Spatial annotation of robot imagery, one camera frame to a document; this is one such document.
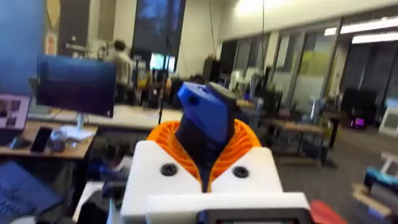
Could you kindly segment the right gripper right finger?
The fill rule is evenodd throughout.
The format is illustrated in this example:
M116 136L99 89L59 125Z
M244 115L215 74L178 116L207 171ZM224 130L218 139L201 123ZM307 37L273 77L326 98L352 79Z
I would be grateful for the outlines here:
M211 193L281 193L283 191L274 156L262 147L254 131L234 120L233 137L210 171Z

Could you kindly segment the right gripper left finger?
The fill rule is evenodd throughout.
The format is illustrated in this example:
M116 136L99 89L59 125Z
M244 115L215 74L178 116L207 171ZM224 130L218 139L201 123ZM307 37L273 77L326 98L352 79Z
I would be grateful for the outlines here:
M122 216L144 216L151 196L201 194L198 168L175 137L179 121L166 121L136 144Z

